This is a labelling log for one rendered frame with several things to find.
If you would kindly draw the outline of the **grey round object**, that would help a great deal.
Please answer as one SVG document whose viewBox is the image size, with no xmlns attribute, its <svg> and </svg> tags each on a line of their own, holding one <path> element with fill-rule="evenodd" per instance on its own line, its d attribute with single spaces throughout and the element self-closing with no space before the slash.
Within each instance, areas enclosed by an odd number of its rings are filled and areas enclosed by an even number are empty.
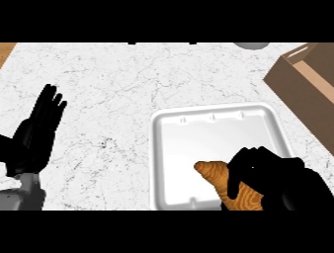
<svg viewBox="0 0 334 253">
<path fill-rule="evenodd" d="M 268 46 L 268 42 L 234 42 L 234 45 L 248 50 L 258 50 Z"/>
</svg>

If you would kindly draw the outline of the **white foam tray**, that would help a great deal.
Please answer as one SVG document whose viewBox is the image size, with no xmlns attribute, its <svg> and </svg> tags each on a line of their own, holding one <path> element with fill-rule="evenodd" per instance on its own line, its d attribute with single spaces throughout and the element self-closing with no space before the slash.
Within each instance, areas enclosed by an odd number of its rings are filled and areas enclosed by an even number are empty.
<svg viewBox="0 0 334 253">
<path fill-rule="evenodd" d="M 162 109 L 150 119 L 150 207 L 154 211 L 217 211 L 214 187 L 193 169 L 227 162 L 243 147 L 292 155 L 277 115 L 264 103 Z"/>
</svg>

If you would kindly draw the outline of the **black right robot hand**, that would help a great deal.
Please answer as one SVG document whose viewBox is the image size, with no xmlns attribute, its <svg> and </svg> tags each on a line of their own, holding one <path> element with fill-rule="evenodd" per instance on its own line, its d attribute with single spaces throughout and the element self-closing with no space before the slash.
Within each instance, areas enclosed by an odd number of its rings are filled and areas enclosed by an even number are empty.
<svg viewBox="0 0 334 253">
<path fill-rule="evenodd" d="M 228 164 L 227 197 L 234 200 L 239 184 L 261 195 L 264 211 L 334 211 L 334 196 L 320 175 L 298 157 L 280 158 L 262 146 L 243 147 Z"/>
</svg>

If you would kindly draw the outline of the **brown cardboard box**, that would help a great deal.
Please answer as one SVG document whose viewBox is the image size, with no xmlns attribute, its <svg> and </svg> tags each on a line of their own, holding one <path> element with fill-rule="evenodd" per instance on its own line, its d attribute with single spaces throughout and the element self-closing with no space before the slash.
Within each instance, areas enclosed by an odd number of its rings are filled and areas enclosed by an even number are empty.
<svg viewBox="0 0 334 253">
<path fill-rule="evenodd" d="M 285 53 L 264 81 L 334 155 L 334 42 Z"/>
</svg>

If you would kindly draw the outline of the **brown croissant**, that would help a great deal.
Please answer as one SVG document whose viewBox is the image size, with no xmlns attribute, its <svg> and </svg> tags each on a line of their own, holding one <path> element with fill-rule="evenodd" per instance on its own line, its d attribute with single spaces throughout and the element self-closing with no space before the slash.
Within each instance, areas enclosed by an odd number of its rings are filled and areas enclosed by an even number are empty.
<svg viewBox="0 0 334 253">
<path fill-rule="evenodd" d="M 243 183 L 239 183 L 236 199 L 227 196 L 228 168 L 222 161 L 197 161 L 193 165 L 196 172 L 212 185 L 221 203 L 228 211 L 259 211 L 262 195 Z"/>
</svg>

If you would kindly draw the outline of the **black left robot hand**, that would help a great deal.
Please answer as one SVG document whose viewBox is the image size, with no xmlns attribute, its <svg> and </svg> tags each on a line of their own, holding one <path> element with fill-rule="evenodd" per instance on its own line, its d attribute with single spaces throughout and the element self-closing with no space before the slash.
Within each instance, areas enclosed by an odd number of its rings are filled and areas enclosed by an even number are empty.
<svg viewBox="0 0 334 253">
<path fill-rule="evenodd" d="M 38 174 L 48 165 L 55 129 L 66 101 L 55 86 L 47 84 L 39 94 L 30 116 L 20 122 L 14 135 L 0 134 L 0 162 L 5 163 L 7 176 Z"/>
</svg>

